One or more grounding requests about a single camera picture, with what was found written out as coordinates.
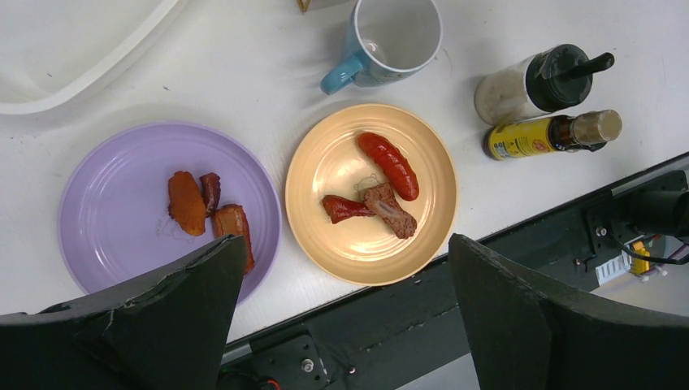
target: brown meat chunk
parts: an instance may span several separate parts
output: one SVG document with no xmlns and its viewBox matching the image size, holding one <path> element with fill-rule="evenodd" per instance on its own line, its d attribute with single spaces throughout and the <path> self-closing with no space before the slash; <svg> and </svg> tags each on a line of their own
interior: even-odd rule
<svg viewBox="0 0 689 390">
<path fill-rule="evenodd" d="M 352 217 L 374 217 L 375 213 L 368 210 L 360 201 L 350 201 L 346 197 L 326 195 L 321 201 L 323 209 L 334 223 L 342 222 Z"/>
<path fill-rule="evenodd" d="M 168 211 L 182 230 L 191 236 L 206 232 L 206 207 L 192 174 L 178 171 L 167 181 Z"/>
<path fill-rule="evenodd" d="M 401 239 L 408 239 L 416 232 L 416 219 L 402 207 L 395 199 L 390 183 L 383 183 L 369 188 L 363 195 L 364 204 L 369 210 L 385 221 L 385 223 L 395 232 L 395 236 Z"/>
<path fill-rule="evenodd" d="M 201 176 L 203 204 L 206 205 L 206 217 L 213 215 L 220 202 L 220 176 L 207 173 Z"/>
<path fill-rule="evenodd" d="M 246 220 L 244 209 L 239 205 L 225 205 L 215 211 L 211 220 L 213 221 L 215 238 L 220 238 L 226 234 L 244 236 L 247 253 L 244 275 L 248 274 L 254 268 L 254 254 L 251 252 L 249 222 Z"/>
</svg>

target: black lid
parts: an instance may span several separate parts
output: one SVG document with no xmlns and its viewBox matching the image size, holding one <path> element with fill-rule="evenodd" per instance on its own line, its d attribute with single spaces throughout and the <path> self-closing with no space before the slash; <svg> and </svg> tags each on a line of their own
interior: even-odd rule
<svg viewBox="0 0 689 390">
<path fill-rule="evenodd" d="M 591 92 L 592 73 L 608 69 L 613 63 L 611 54 L 589 61 L 577 46 L 559 45 L 536 55 L 531 61 L 526 70 L 526 91 L 542 111 L 554 112 L 576 106 Z"/>
</svg>

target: white tabletop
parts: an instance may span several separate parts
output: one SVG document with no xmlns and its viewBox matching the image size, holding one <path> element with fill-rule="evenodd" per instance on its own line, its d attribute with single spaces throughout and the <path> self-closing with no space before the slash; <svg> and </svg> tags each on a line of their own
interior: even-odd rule
<svg viewBox="0 0 689 390">
<path fill-rule="evenodd" d="M 331 97 L 319 81 L 338 62 L 353 4 L 313 1 L 336 5 L 302 15 L 295 0 L 192 1 L 98 95 L 42 115 L 0 118 L 0 314 L 35 313 L 82 295 L 59 252 L 59 199 L 91 149 L 136 124 L 179 119 L 220 129 L 258 156 L 282 193 L 294 150 L 320 119 L 363 102 L 400 106 L 448 146 L 461 186 L 454 231 L 477 239 L 689 150 L 684 0 L 436 0 L 444 21 L 436 61 L 400 83 L 349 86 Z M 624 120 L 622 135 L 594 154 L 485 157 L 488 126 L 473 106 L 480 76 L 561 43 L 617 57 L 595 77 L 589 98 L 564 112 L 612 108 Z M 318 269 L 287 221 L 283 228 L 275 265 L 237 308 L 229 340 L 359 288 Z"/>
</svg>

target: plate rim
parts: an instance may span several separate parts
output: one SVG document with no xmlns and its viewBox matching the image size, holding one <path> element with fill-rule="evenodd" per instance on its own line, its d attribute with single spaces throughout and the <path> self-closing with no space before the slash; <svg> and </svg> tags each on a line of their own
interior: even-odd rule
<svg viewBox="0 0 689 390">
<path fill-rule="evenodd" d="M 69 275 L 71 276 L 71 279 L 79 287 L 81 292 L 84 293 L 84 295 L 89 295 L 89 294 L 94 293 L 94 292 L 90 292 L 89 290 L 87 290 L 81 284 L 79 279 L 75 276 L 74 271 L 72 270 L 72 267 L 69 265 L 69 262 L 67 261 L 67 255 L 65 254 L 64 244 L 63 244 L 63 229 L 62 229 L 61 222 L 62 222 L 62 217 L 63 217 L 64 203 L 67 200 L 67 192 L 69 191 L 70 187 L 72 186 L 72 182 L 76 178 L 76 175 L 81 171 L 82 167 L 95 154 L 97 154 L 101 149 L 103 149 L 106 145 L 109 145 L 112 141 L 114 141 L 120 137 L 124 137 L 131 132 L 137 132 L 137 131 L 141 131 L 145 128 L 165 126 L 165 125 L 182 125 L 182 126 L 189 126 L 189 127 L 193 127 L 193 128 L 200 128 L 201 130 L 205 130 L 207 132 L 212 132 L 216 135 L 219 135 L 221 137 L 226 138 L 227 140 L 229 140 L 233 144 L 239 146 L 240 149 L 242 149 L 245 153 L 247 153 L 258 164 L 258 167 L 261 168 L 261 171 L 263 172 L 263 174 L 268 179 L 268 183 L 270 183 L 270 185 L 271 185 L 273 198 L 275 199 L 275 204 L 277 205 L 277 210 L 278 210 L 278 213 L 277 213 L 278 214 L 278 240 L 275 243 L 275 254 L 273 255 L 272 259 L 270 260 L 270 263 L 268 264 L 268 268 L 266 269 L 266 274 L 258 281 L 258 283 L 256 284 L 256 287 L 254 287 L 253 290 L 246 295 L 246 297 L 237 301 L 237 305 L 239 305 L 242 302 L 247 301 L 263 285 L 263 283 L 266 281 L 266 277 L 268 276 L 268 273 L 271 271 L 272 267 L 275 264 L 275 260 L 278 257 L 278 252 L 280 250 L 280 243 L 283 240 L 282 235 L 283 235 L 283 223 L 284 223 L 283 209 L 282 209 L 282 205 L 280 203 L 280 195 L 278 194 L 277 188 L 275 187 L 275 183 L 273 183 L 273 180 L 272 180 L 271 176 L 268 174 L 268 171 L 266 171 L 266 168 L 261 163 L 261 160 L 259 160 L 255 154 L 251 153 L 250 150 L 248 150 L 244 145 L 242 145 L 239 141 L 234 139 L 232 136 L 229 136 L 228 134 L 225 134 L 224 132 L 220 132 L 217 129 L 210 128 L 208 126 L 198 124 L 198 123 L 192 123 L 192 122 L 187 122 L 187 121 L 183 121 L 183 120 L 159 120 L 159 121 L 154 121 L 154 122 L 138 124 L 137 126 L 126 128 L 120 132 L 117 132 L 116 134 L 113 134 L 112 136 L 107 137 L 105 140 L 101 141 L 101 143 L 99 143 L 95 148 L 93 148 L 88 154 L 86 154 L 86 156 L 84 156 L 81 159 L 81 161 L 79 161 L 79 164 L 77 164 L 77 166 L 74 168 L 74 170 L 69 175 L 69 179 L 67 179 L 67 183 L 65 183 L 65 186 L 63 188 L 63 192 L 62 192 L 62 195 L 60 196 L 60 201 L 58 204 L 58 218 L 57 218 L 58 246 L 60 248 L 60 254 L 62 255 L 62 258 L 63 258 L 63 263 L 64 263 L 65 267 L 67 268 L 67 271 L 69 272 Z"/>
<path fill-rule="evenodd" d="M 288 171 L 287 171 L 287 178 L 286 178 L 286 180 L 285 180 L 285 185 L 284 185 L 284 210 L 285 210 L 285 214 L 287 215 L 287 220 L 288 220 L 288 223 L 289 223 L 289 228 L 290 228 L 290 230 L 292 231 L 292 235 L 294 236 L 294 239 L 297 241 L 297 243 L 298 243 L 299 246 L 301 247 L 301 250 L 306 254 L 306 256 L 309 258 L 309 260 L 311 260 L 311 262 L 313 262 L 316 266 L 318 266 L 318 268 L 320 268 L 321 270 L 325 271 L 327 274 L 334 276 L 334 277 L 337 278 L 338 280 L 342 280 L 342 281 L 347 282 L 347 283 L 356 284 L 356 285 L 365 286 L 365 287 L 387 286 L 387 285 L 390 285 L 390 284 L 397 283 L 397 282 L 399 282 L 400 280 L 407 279 L 407 278 L 409 278 L 409 277 L 412 276 L 412 275 L 416 275 L 420 270 L 422 270 L 422 269 L 423 269 L 424 267 L 426 267 L 430 262 L 432 262 L 435 258 L 437 258 L 436 254 L 437 254 L 438 250 L 440 250 L 440 248 L 442 248 L 442 245 L 443 245 L 443 244 L 441 244 L 440 247 L 438 247 L 437 249 L 435 249 L 435 252 L 434 252 L 434 255 L 433 255 L 433 256 L 431 256 L 430 258 L 428 258 L 423 264 L 421 264 L 419 267 L 417 267 L 413 272 L 410 272 L 408 275 L 404 275 L 404 276 L 399 277 L 399 278 L 397 278 L 397 279 L 395 279 L 395 280 L 390 280 L 390 281 L 384 282 L 384 283 L 375 283 L 375 284 L 371 284 L 371 283 L 362 283 L 362 282 L 357 282 L 357 281 L 355 281 L 355 280 L 346 279 L 346 278 L 344 278 L 344 277 L 342 277 L 342 276 L 336 275 L 336 274 L 330 272 L 329 270 L 327 270 L 327 269 L 326 269 L 325 267 L 323 267 L 319 262 L 317 262 L 317 261 L 314 259 L 314 257 L 311 256 L 311 254 L 304 248 L 304 245 L 303 245 L 303 243 L 301 242 L 301 239 L 300 239 L 299 236 L 297 236 L 297 234 L 295 233 L 294 228 L 293 228 L 293 225 L 292 225 L 293 217 L 292 217 L 292 215 L 291 215 L 290 207 L 289 207 L 290 196 L 289 196 L 288 188 L 290 187 L 290 183 L 291 183 L 292 180 L 293 180 L 293 169 L 294 169 L 294 160 L 295 160 L 295 157 L 296 157 L 299 153 L 304 153 L 302 147 L 305 147 L 304 144 L 305 144 L 305 141 L 307 140 L 308 137 L 316 137 L 315 134 L 313 133 L 313 131 L 314 131 L 318 126 L 320 126 L 323 122 L 325 122 L 326 120 L 330 119 L 331 117 L 333 117 L 333 116 L 335 116 L 335 115 L 341 115 L 341 113 L 343 113 L 343 112 L 345 112 L 345 111 L 354 111 L 354 110 L 360 110 L 360 109 L 362 109 L 362 108 L 376 108 L 376 107 L 378 107 L 378 108 L 383 108 L 383 109 L 392 109 L 392 110 L 395 110 L 395 111 L 400 111 L 400 112 L 402 112 L 403 114 L 406 114 L 406 115 L 408 115 L 408 116 L 410 116 L 410 117 L 416 119 L 417 121 L 419 121 L 419 122 L 420 122 L 421 124 L 423 124 L 423 125 L 431 132 L 431 134 L 440 142 L 440 144 L 441 144 L 442 147 L 443 147 L 443 151 L 444 151 L 445 154 L 448 156 L 448 159 L 449 159 L 449 161 L 450 161 L 450 167 L 451 167 L 451 169 L 452 169 L 452 171 L 453 171 L 453 175 L 454 175 L 455 199 L 454 199 L 454 209 L 453 209 L 452 222 L 450 223 L 450 228 L 449 228 L 447 234 L 445 235 L 444 240 L 442 241 L 443 243 L 444 243 L 444 242 L 447 242 L 448 238 L 449 238 L 450 235 L 452 234 L 453 226 L 454 226 L 455 222 L 457 221 L 457 209 L 458 209 L 458 205 L 459 205 L 459 179 L 457 178 L 457 168 L 456 168 L 455 165 L 454 165 L 454 160 L 453 160 L 453 158 L 452 158 L 452 155 L 450 154 L 447 145 L 444 143 L 443 139 L 440 138 L 440 135 L 436 132 L 436 130 L 435 130 L 430 124 L 428 124 L 428 122 L 426 122 L 425 120 L 421 119 L 420 117 L 418 117 L 418 116 L 415 115 L 414 113 L 412 113 L 412 112 L 410 112 L 410 111 L 408 111 L 408 110 L 405 110 L 405 109 L 403 109 L 403 108 L 400 108 L 400 107 L 398 107 L 398 106 L 393 106 L 393 105 L 389 105 L 389 104 L 383 104 L 383 103 L 363 103 L 363 104 L 356 104 L 356 105 L 353 105 L 353 106 L 345 107 L 345 108 L 343 108 L 343 109 L 341 109 L 341 110 L 337 110 L 337 111 L 335 111 L 335 112 L 333 112 L 333 113 L 331 113 L 331 114 L 329 114 L 329 115 L 326 115 L 326 116 L 323 117 L 321 120 L 319 120 L 319 121 L 318 121 L 318 122 L 317 122 L 317 123 L 306 133 L 306 135 L 301 139 L 301 142 L 299 143 L 299 146 L 297 147 L 297 149 L 294 151 L 294 154 L 292 155 L 292 160 L 291 160 L 290 163 L 289 163 L 289 169 L 288 169 Z"/>
</svg>

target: seasoning jar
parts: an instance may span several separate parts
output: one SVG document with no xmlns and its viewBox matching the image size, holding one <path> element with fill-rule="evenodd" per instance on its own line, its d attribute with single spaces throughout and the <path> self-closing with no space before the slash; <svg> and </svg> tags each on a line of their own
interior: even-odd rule
<svg viewBox="0 0 689 390">
<path fill-rule="evenodd" d="M 621 131 L 622 118 L 615 110 L 558 115 L 493 128 L 483 139 L 483 151 L 496 160 L 558 151 L 595 152 L 616 140 Z"/>
<path fill-rule="evenodd" d="M 498 126 L 532 119 L 583 102 L 593 73 L 612 67 L 610 53 L 588 59 L 575 45 L 559 45 L 486 76 L 474 104 L 481 119 Z"/>
</svg>

